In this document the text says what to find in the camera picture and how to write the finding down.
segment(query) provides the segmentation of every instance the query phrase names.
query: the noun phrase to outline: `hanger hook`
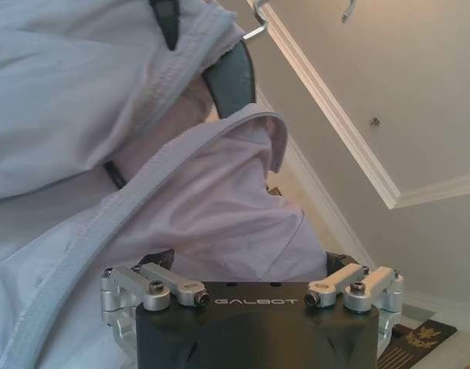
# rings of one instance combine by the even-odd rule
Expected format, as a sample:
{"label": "hanger hook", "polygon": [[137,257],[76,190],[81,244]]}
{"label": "hanger hook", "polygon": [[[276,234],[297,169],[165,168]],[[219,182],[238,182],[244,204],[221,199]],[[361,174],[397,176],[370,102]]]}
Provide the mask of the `hanger hook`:
{"label": "hanger hook", "polygon": [[357,1],[358,0],[349,0],[349,6],[346,9],[346,11],[344,12],[343,17],[341,18],[342,23],[346,23],[348,18],[351,16],[351,14],[353,13],[353,10],[355,10],[355,6],[356,6]]}
{"label": "hanger hook", "polygon": [[260,11],[260,7],[268,2],[268,0],[255,0],[253,2],[253,15],[256,17],[257,21],[260,23],[260,26],[254,29],[253,31],[250,31],[249,33],[246,33],[243,35],[243,39],[245,41],[248,41],[261,33],[265,32],[267,30],[267,19],[264,17],[263,13]]}

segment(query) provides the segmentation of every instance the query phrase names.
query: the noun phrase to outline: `metal clamp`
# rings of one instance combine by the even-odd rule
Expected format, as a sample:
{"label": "metal clamp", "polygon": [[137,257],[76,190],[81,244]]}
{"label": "metal clamp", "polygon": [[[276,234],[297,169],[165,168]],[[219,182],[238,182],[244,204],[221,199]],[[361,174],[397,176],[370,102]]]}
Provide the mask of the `metal clamp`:
{"label": "metal clamp", "polygon": [[362,265],[348,264],[321,281],[310,282],[305,295],[306,304],[316,308],[334,305],[336,296],[343,292],[351,282],[363,279],[366,270],[367,268]]}
{"label": "metal clamp", "polygon": [[377,357],[382,355],[383,351],[389,346],[392,337],[392,328],[399,324],[402,312],[391,313],[383,309],[379,310],[379,340],[377,345]]}
{"label": "metal clamp", "polygon": [[162,311],[170,306],[170,293],[184,306],[204,306],[209,294],[204,284],[179,277],[154,263],[132,269],[108,268],[101,277],[102,321],[112,327],[114,339],[136,361],[136,307]]}
{"label": "metal clamp", "polygon": [[143,265],[139,273],[148,279],[163,282],[181,305],[206,306],[210,302],[210,295],[202,282],[183,278],[154,263]]}
{"label": "metal clamp", "polygon": [[377,308],[402,311],[404,277],[391,268],[380,267],[361,282],[351,283],[344,290],[344,306],[351,311],[369,311]]}

